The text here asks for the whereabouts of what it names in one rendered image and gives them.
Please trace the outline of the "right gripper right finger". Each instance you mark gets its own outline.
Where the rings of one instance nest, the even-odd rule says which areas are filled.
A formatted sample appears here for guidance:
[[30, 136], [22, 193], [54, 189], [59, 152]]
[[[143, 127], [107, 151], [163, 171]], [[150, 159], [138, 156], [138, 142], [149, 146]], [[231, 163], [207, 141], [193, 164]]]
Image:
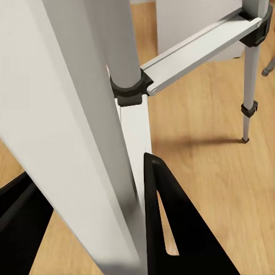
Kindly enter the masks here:
[[[163, 159], [144, 153], [148, 275], [241, 275]], [[158, 196], [179, 255], [166, 252]]]

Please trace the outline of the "camera tripod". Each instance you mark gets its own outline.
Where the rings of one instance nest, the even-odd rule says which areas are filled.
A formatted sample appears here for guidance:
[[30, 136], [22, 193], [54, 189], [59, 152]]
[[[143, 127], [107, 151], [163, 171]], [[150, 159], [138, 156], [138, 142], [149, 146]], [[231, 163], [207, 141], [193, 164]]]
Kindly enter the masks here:
[[148, 275], [148, 96], [245, 44], [249, 141], [269, 0], [140, 66], [130, 0], [0, 0], [0, 138], [104, 275]]

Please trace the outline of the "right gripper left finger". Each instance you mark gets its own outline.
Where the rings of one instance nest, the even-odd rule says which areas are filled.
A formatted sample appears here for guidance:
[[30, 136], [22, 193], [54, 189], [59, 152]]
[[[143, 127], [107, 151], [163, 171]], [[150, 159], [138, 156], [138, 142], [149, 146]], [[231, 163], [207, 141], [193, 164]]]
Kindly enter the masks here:
[[0, 275], [29, 275], [54, 210], [26, 171], [0, 188]]

